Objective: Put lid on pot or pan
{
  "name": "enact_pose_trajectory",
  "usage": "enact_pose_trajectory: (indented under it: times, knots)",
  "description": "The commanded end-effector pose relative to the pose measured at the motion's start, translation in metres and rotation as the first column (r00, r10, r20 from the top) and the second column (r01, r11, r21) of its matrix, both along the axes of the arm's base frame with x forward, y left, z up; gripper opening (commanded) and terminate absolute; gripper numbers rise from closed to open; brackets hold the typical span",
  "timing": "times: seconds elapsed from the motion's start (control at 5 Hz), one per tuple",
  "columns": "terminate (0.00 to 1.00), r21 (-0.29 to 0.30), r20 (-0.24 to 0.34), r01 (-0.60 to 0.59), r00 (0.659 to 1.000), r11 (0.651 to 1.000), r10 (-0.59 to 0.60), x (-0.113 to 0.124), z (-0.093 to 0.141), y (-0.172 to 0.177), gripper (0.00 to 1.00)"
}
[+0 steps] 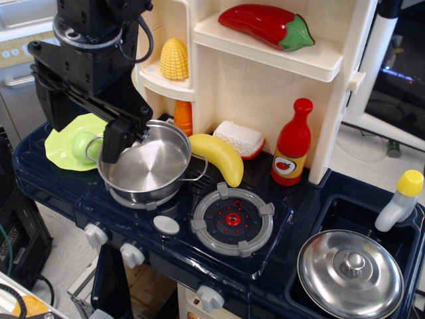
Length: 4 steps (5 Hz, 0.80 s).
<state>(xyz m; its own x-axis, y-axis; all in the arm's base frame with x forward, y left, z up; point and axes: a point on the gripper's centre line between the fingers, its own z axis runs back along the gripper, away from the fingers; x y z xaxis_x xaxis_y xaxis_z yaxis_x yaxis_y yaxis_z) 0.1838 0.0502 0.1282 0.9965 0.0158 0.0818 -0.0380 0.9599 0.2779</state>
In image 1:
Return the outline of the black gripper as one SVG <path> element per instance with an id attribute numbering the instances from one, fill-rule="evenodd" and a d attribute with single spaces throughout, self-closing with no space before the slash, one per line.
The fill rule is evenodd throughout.
<path id="1" fill-rule="evenodd" d="M 102 146 L 105 163 L 116 163 L 126 148 L 148 139 L 153 111 L 133 85 L 134 63 L 116 47 L 78 50 L 32 41 L 27 48 L 34 58 L 37 95 L 56 131 L 71 123 L 80 108 L 109 122 Z"/>

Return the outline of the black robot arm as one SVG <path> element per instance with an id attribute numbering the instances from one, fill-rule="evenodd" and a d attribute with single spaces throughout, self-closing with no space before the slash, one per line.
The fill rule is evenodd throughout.
<path id="1" fill-rule="evenodd" d="M 50 125 L 61 131 L 85 109 L 107 121 L 102 161 L 116 163 L 146 139 L 153 111 L 133 85 L 135 64 L 153 52 L 143 17 L 151 1 L 57 1 L 58 45 L 33 41 L 28 50 L 37 96 Z"/>

